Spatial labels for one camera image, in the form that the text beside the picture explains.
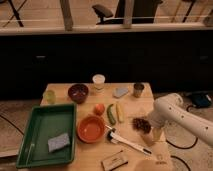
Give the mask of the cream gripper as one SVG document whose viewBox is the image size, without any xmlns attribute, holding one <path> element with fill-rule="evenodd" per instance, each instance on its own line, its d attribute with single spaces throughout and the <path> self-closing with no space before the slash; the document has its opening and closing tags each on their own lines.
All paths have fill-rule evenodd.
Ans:
<svg viewBox="0 0 213 171">
<path fill-rule="evenodd" d="M 162 128 L 153 127 L 149 133 L 142 133 L 141 137 L 147 146 L 153 146 L 157 141 L 160 140 Z"/>
</svg>

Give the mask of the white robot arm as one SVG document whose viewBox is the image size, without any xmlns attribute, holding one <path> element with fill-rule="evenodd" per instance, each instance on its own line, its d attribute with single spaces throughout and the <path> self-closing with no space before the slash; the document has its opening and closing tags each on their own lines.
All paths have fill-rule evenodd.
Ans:
<svg viewBox="0 0 213 171">
<path fill-rule="evenodd" d="M 213 122 L 187 112 L 182 105 L 183 98 L 177 93 L 159 97 L 154 100 L 147 120 L 154 128 L 162 128 L 167 120 L 172 120 L 213 147 Z"/>
</svg>

